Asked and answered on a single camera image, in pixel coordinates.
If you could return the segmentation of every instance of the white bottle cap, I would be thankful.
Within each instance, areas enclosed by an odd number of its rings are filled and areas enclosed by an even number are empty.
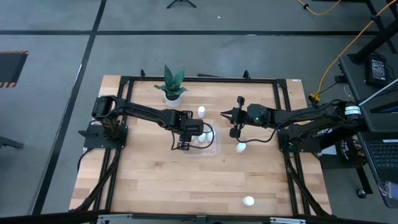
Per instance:
[[[204,142],[205,140],[206,140],[206,133],[203,133],[202,135],[198,136],[199,142]]]
[[[243,204],[245,206],[252,206],[254,205],[254,198],[251,196],[246,196],[243,198]]]
[[[206,112],[205,107],[204,106],[199,106],[199,108],[198,108],[198,117],[199,118],[204,118],[205,117],[205,112]]]
[[[211,132],[211,130],[210,130],[210,132],[207,133],[207,141],[211,142],[211,140],[213,140],[213,132]]]
[[[246,149],[246,143],[239,143],[236,146],[236,151],[237,152],[243,152]]]

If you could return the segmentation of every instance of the wooden tabletop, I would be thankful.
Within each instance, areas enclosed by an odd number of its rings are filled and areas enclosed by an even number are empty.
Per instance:
[[[106,75],[99,95],[116,95],[120,76]],[[156,109],[167,105],[163,92],[154,88],[160,82],[134,82],[132,100]],[[287,80],[292,110],[307,107],[300,80]],[[268,143],[250,142],[243,153],[236,152],[237,141],[229,137],[231,125],[221,111],[236,106],[237,96],[245,106],[259,103],[275,108],[273,87],[259,83],[185,82],[189,91],[176,110],[206,108],[204,121],[218,127],[221,152],[213,157],[190,157],[171,151],[171,134],[157,124],[128,118],[126,147],[122,150],[112,201],[112,212],[171,213],[207,215],[292,215],[286,170],[277,136]],[[272,129],[245,126],[241,139],[267,139]],[[91,151],[82,160],[70,208],[79,206],[96,185],[103,160],[103,149]],[[301,153],[305,183],[317,202],[331,212],[319,161]],[[107,186],[101,207],[104,207]],[[255,203],[246,207],[245,196]],[[301,197],[296,189],[299,210]]]

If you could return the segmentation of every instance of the potted plant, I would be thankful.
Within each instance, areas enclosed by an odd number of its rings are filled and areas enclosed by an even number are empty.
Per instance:
[[[171,107],[178,107],[181,105],[181,94],[188,91],[184,87],[180,87],[182,80],[184,79],[185,70],[177,72],[174,76],[167,65],[164,65],[164,85],[155,85],[157,89],[164,91],[164,98],[167,105]]]

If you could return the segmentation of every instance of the black line on floor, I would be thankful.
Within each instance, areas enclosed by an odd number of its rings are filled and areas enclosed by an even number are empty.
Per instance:
[[[90,35],[92,30],[0,30],[0,35]]]
[[[296,35],[296,36],[352,36],[360,31],[261,31],[261,30],[101,30],[96,35]],[[378,35],[365,31],[364,35]]]
[[[50,188],[51,180],[55,172],[55,168],[57,166],[58,158],[60,157],[63,141],[65,140],[65,136],[67,133],[67,129],[69,126],[70,118],[72,117],[73,108],[75,107],[76,99],[79,93],[79,89],[81,83],[83,81],[83,77],[86,71],[88,59],[90,58],[91,50],[93,49],[95,33],[98,30],[98,27],[101,22],[102,15],[104,13],[105,5],[107,0],[101,0],[101,4],[99,5],[98,13],[95,19],[95,23],[93,26],[93,30],[91,31],[90,38],[88,39],[88,43],[86,46],[85,53],[83,54],[83,59],[81,60],[81,67],[76,76],[75,83],[72,88],[72,92],[70,93],[69,100],[67,103],[67,107],[63,113],[60,126],[57,131],[56,138],[53,142],[51,151],[50,151],[50,160],[47,163],[47,167],[45,170],[45,174],[43,177],[43,181],[40,185],[39,192],[37,194],[37,198],[32,210],[32,215],[40,215],[42,213],[42,209],[45,203],[45,198]]]

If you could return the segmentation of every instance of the gray floor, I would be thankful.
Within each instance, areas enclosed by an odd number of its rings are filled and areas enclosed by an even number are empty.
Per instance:
[[[108,0],[99,29],[361,30],[369,20],[366,6],[358,3],[343,2],[327,16],[314,17],[294,0],[193,2],[197,9],[177,3],[166,10],[169,1]],[[316,11],[332,4],[307,2]],[[384,1],[374,2],[376,10],[384,5]],[[0,30],[91,30],[99,5],[100,0],[2,1]],[[389,11],[383,20],[392,20]],[[189,76],[206,73],[241,77],[243,71],[249,70],[252,77],[301,79],[307,95],[316,91],[329,63],[351,40],[352,37],[97,35],[43,212],[68,209],[84,140],[77,131],[85,129],[90,120],[103,75],[138,75],[142,68],[148,75],[161,75],[165,63],[172,70],[185,67]],[[355,52],[369,40],[359,39],[348,52]],[[8,147],[0,151],[2,217],[29,213],[87,41],[86,35],[0,35],[0,50],[30,51],[17,86],[0,88],[0,135],[25,142],[21,151]],[[379,51],[389,53],[386,46]],[[333,66],[324,86],[331,85],[339,74],[338,67]],[[343,87],[334,86],[322,95],[322,100],[350,100]],[[395,210],[386,208],[378,194],[365,200],[355,196],[359,180],[354,170],[324,170],[324,176],[335,215],[396,222]],[[376,191],[371,174],[368,176]]]

